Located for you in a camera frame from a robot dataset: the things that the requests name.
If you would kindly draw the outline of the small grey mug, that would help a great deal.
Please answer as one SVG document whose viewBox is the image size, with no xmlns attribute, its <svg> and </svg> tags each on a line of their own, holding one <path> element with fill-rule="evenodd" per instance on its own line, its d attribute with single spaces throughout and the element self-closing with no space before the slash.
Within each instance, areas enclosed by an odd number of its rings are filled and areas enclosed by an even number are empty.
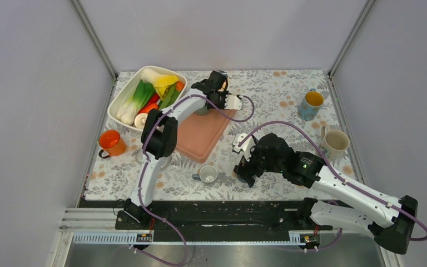
<svg viewBox="0 0 427 267">
<path fill-rule="evenodd" d="M 211 165 L 203 166 L 198 174 L 193 174 L 192 178 L 206 184 L 213 184 L 218 177 L 218 170 Z"/>
</svg>

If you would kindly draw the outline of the light blue butterfly mug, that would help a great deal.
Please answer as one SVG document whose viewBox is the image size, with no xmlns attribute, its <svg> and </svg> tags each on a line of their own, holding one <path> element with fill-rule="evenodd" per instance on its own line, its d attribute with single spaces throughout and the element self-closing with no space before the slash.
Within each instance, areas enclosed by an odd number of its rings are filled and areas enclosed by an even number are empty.
<svg viewBox="0 0 427 267">
<path fill-rule="evenodd" d="M 322 94 L 312 88 L 302 99 L 297 114 L 302 120 L 311 121 L 317 116 L 323 104 L 324 97 Z"/>
</svg>

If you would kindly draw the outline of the tall beige mug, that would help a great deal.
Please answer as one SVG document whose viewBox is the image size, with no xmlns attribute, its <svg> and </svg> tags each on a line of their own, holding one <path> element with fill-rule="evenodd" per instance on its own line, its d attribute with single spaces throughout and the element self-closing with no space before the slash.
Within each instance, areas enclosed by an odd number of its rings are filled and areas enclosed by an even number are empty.
<svg viewBox="0 0 427 267">
<path fill-rule="evenodd" d="M 321 127 L 320 149 L 329 161 L 338 159 L 350 146 L 348 135 L 329 126 Z"/>
</svg>

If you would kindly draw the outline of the orange mug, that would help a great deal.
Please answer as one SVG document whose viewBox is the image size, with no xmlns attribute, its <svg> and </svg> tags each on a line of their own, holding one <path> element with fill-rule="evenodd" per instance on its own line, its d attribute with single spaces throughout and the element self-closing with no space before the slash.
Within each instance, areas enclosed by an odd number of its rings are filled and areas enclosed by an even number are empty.
<svg viewBox="0 0 427 267">
<path fill-rule="evenodd" d="M 102 133 L 98 139 L 98 144 L 101 147 L 98 156 L 102 159 L 119 156 L 126 151 L 126 144 L 121 134 L 116 130 L 108 130 Z"/>
</svg>

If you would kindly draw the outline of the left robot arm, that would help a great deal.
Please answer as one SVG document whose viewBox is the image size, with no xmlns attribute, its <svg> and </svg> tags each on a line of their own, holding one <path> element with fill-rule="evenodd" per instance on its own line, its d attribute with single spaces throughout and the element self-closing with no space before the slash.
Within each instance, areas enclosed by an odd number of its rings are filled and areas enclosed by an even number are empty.
<svg viewBox="0 0 427 267">
<path fill-rule="evenodd" d="M 142 229 L 150 223 L 148 206 L 153 201 L 157 175 L 177 146 L 178 128 L 184 120 L 198 110 L 215 110 L 229 120 L 230 110 L 241 109 L 241 99 L 229 93 L 228 85 L 226 72 L 212 71 L 208 78 L 195 82 L 183 98 L 148 113 L 141 136 L 144 159 L 138 186 L 123 210 L 134 227 Z"/>
</svg>

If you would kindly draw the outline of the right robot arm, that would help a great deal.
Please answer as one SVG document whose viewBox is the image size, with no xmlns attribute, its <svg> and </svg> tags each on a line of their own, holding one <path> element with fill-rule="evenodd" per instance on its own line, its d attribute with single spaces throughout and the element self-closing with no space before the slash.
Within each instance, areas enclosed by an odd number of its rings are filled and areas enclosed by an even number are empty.
<svg viewBox="0 0 427 267">
<path fill-rule="evenodd" d="M 298 225 L 333 226 L 361 233 L 382 248 L 404 255 L 408 251 L 418 201 L 408 195 L 401 198 L 385 195 L 353 179 L 335 176 L 337 170 L 325 161 L 304 151 L 294 151 L 284 139 L 267 134 L 260 139 L 238 134 L 233 151 L 243 153 L 234 172 L 252 187 L 265 172 L 281 174 L 293 185 L 324 192 L 346 204 L 332 206 L 324 201 L 305 198 L 297 211 Z"/>
</svg>

